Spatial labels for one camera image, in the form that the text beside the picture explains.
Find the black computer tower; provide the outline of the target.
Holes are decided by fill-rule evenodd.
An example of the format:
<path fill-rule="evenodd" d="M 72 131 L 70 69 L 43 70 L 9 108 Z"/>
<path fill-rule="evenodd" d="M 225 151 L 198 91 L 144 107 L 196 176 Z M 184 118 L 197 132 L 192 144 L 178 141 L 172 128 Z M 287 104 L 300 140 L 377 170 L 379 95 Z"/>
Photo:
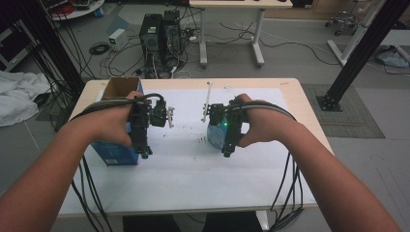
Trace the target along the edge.
<path fill-rule="evenodd" d="M 165 58 L 164 65 L 172 71 L 181 63 L 180 56 L 183 53 L 183 40 L 180 24 L 180 11 L 165 11 L 162 18 L 164 33 Z"/>
<path fill-rule="evenodd" d="M 139 31 L 146 78 L 160 77 L 163 58 L 161 20 L 161 14 L 146 14 Z"/>

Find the black aluminium post with base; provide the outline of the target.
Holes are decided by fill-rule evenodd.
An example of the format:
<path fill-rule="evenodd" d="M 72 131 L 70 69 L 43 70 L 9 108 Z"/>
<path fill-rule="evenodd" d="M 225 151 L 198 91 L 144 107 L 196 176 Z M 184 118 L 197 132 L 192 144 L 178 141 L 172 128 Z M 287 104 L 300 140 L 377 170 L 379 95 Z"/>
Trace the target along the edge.
<path fill-rule="evenodd" d="M 324 96 L 316 100 L 322 111 L 341 111 L 343 95 L 362 70 L 370 55 L 382 43 L 394 24 L 410 6 L 410 0 L 385 0 L 374 20 L 353 49 L 335 82 Z"/>

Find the white table mat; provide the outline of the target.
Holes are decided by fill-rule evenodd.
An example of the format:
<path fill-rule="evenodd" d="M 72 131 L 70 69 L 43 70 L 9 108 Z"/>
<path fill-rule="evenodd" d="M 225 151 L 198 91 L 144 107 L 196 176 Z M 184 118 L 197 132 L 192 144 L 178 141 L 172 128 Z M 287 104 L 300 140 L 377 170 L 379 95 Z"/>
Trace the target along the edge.
<path fill-rule="evenodd" d="M 242 94 L 234 87 L 215 88 L 210 102 L 228 103 Z M 206 89 L 160 91 L 173 106 L 174 127 L 151 127 L 152 156 L 133 166 L 107 166 L 93 148 L 87 159 L 104 210 L 110 214 L 205 212 L 268 209 L 283 204 L 312 206 L 305 180 L 295 181 L 287 149 L 278 142 L 237 149 L 229 158 L 207 143 L 201 121 Z"/>

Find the white-legged desk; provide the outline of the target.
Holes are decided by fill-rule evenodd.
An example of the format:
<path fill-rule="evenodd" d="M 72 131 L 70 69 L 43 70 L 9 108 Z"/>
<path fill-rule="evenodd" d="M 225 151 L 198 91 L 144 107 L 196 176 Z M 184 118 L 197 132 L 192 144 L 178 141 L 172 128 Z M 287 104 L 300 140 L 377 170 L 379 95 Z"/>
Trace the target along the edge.
<path fill-rule="evenodd" d="M 208 52 L 206 42 L 206 20 L 210 19 L 210 14 L 227 14 L 255 12 L 254 36 L 250 40 L 250 45 L 256 60 L 256 65 L 262 67 L 265 60 L 259 45 L 264 14 L 268 9 L 291 9 L 291 0 L 190 0 L 190 6 L 197 8 L 200 13 L 200 36 L 199 36 L 199 64 L 205 69 L 208 65 Z"/>

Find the person's dark trousers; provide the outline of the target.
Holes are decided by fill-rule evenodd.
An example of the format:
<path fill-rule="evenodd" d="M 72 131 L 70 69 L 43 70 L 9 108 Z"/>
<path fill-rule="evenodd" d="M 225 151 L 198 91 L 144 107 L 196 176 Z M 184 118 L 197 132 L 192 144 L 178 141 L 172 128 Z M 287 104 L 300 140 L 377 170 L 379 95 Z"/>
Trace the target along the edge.
<path fill-rule="evenodd" d="M 172 215 L 123 217 L 124 232 L 182 232 Z M 208 213 L 201 232 L 263 232 L 256 212 Z"/>

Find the open blue cardboard box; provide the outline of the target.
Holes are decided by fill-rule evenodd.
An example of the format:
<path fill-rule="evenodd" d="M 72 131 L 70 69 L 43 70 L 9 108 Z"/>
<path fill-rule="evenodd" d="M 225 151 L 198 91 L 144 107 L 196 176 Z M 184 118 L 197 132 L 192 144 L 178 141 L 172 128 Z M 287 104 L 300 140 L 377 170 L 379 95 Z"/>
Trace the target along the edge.
<path fill-rule="evenodd" d="M 143 92 L 138 77 L 111 77 L 96 96 L 96 102 L 125 98 L 131 91 Z M 93 142 L 91 146 L 107 166 L 138 164 L 139 154 L 133 148 L 103 141 Z"/>

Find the person's left hand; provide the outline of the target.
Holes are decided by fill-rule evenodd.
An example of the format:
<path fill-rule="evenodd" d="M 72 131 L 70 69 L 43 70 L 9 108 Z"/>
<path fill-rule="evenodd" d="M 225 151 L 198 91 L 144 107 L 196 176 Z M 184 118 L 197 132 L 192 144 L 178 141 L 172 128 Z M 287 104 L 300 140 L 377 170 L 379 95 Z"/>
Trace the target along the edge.
<path fill-rule="evenodd" d="M 105 141 L 131 147 L 132 141 L 126 132 L 132 105 L 130 103 L 113 106 L 81 116 L 85 122 L 84 128 L 89 135 L 89 140 Z"/>

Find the white cloth heap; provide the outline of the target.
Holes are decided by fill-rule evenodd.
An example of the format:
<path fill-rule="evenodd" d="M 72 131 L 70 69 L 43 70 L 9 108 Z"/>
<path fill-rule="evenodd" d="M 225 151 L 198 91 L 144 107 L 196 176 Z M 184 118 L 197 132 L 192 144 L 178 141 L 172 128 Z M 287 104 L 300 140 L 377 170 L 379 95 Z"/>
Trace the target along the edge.
<path fill-rule="evenodd" d="M 0 71 L 0 127 L 23 122 L 39 112 L 34 99 L 49 93 L 43 73 Z"/>

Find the white stand frame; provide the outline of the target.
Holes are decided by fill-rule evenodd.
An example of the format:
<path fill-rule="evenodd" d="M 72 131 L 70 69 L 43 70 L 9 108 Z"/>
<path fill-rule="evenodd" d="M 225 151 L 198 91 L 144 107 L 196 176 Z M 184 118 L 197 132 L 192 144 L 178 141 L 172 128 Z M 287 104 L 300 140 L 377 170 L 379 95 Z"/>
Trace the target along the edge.
<path fill-rule="evenodd" d="M 367 5 L 365 7 L 359 8 L 357 10 L 358 13 L 364 12 L 366 8 L 369 8 L 369 11 L 366 14 L 366 16 L 363 19 L 360 19 L 360 24 L 358 26 L 357 31 L 355 32 L 354 35 L 352 35 L 352 38 L 350 39 L 347 46 L 343 50 L 340 50 L 334 41 L 332 40 L 327 41 L 328 47 L 334 53 L 334 55 L 336 56 L 336 58 L 338 59 L 338 61 L 340 62 L 342 66 L 344 66 L 347 63 L 352 52 L 354 51 L 356 46 L 359 44 L 360 40 L 363 38 L 368 27 L 370 26 L 371 22 L 375 19 L 378 12 L 381 10 L 385 1 L 386 0 L 352 0 L 352 4 L 349 6 L 349 8 L 346 11 L 344 11 L 344 12 L 352 13 L 355 15 L 356 7 L 360 2 L 367 2 Z"/>

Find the blue-grey cloth bag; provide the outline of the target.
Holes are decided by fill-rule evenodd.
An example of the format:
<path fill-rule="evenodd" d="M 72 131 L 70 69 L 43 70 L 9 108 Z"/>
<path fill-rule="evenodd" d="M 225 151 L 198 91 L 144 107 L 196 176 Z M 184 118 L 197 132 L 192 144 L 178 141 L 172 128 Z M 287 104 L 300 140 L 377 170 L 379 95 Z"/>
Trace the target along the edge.
<path fill-rule="evenodd" d="M 410 63 L 407 62 L 399 53 L 395 46 L 389 45 L 381 49 L 376 54 L 376 60 L 381 64 L 395 67 L 395 68 L 408 68 Z"/>

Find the round white table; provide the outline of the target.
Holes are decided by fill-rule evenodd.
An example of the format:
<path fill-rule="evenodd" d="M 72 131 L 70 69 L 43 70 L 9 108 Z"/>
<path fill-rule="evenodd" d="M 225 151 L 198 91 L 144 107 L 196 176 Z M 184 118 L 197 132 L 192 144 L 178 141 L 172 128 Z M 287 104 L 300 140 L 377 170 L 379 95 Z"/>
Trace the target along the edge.
<path fill-rule="evenodd" d="M 57 5 L 49 12 L 54 21 L 73 19 L 88 14 L 103 15 L 102 7 L 104 0 L 89 0 L 88 3 L 88 6 L 77 6 L 67 2 L 64 5 Z"/>

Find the blue and white round container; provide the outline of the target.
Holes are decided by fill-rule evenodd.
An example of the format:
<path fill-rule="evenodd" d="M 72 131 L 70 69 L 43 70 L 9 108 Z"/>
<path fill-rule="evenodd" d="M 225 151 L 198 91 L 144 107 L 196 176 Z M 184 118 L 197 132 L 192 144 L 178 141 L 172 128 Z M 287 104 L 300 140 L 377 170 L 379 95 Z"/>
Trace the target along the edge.
<path fill-rule="evenodd" d="M 218 149 L 222 149 L 224 145 L 224 140 L 227 132 L 227 124 L 222 122 L 216 126 L 209 125 L 207 127 L 207 138 L 208 141 Z"/>

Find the small white device box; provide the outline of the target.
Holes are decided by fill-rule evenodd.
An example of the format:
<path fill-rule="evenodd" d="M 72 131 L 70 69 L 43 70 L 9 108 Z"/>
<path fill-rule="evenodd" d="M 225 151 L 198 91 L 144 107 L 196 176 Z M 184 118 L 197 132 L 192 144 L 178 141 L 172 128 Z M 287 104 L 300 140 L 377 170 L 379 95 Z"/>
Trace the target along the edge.
<path fill-rule="evenodd" d="M 129 39 L 125 29 L 117 29 L 114 33 L 112 33 L 109 37 L 109 44 L 114 51 L 120 51 L 124 48 L 128 43 Z"/>

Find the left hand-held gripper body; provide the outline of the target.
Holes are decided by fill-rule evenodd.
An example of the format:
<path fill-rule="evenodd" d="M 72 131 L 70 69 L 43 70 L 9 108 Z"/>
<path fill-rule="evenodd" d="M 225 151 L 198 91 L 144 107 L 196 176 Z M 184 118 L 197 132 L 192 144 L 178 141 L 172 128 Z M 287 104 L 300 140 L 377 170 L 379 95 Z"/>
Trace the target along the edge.
<path fill-rule="evenodd" d="M 158 100 L 155 106 L 152 106 L 150 101 L 136 101 L 132 105 L 130 113 L 132 147 L 143 159 L 153 154 L 148 145 L 148 128 L 150 126 L 163 128 L 166 120 L 166 101 L 164 100 Z"/>

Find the light wooden table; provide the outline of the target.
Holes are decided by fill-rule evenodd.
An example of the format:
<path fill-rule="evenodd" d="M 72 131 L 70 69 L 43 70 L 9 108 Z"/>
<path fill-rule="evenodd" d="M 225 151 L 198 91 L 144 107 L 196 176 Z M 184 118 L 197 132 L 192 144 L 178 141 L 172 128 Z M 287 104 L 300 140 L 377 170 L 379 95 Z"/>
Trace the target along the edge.
<path fill-rule="evenodd" d="M 218 79 L 145 79 L 142 82 L 143 91 L 146 94 L 159 93 L 162 89 L 208 89 L 207 81 L 212 81 L 212 90 L 222 87 L 234 87 L 242 89 L 242 93 L 248 94 L 254 99 L 262 99 L 267 102 L 279 105 L 289 111 L 298 122 L 308 127 L 310 131 L 321 141 L 327 140 L 322 131 L 313 110 L 308 102 L 300 82 L 295 78 L 218 78 Z M 303 176 L 297 174 L 296 166 L 292 162 L 293 170 L 292 176 L 295 181 L 304 180 Z M 268 211 L 273 215 L 280 217 L 289 216 L 288 221 L 278 223 L 279 230 L 289 229 L 309 208 L 315 206 L 306 206 L 304 204 L 283 204 L 278 207 L 271 206 L 268 209 L 235 209 L 229 211 Z M 93 211 L 99 209 L 104 210 L 103 204 L 100 206 L 91 203 L 90 208 Z M 149 213 L 149 214 L 114 214 L 110 215 L 104 211 L 108 216 L 129 216 L 129 215 L 156 215 L 156 214 L 178 214 L 178 213 L 199 213 L 199 212 L 165 212 L 165 213 Z M 214 210 L 205 212 L 228 212 L 224 210 Z"/>

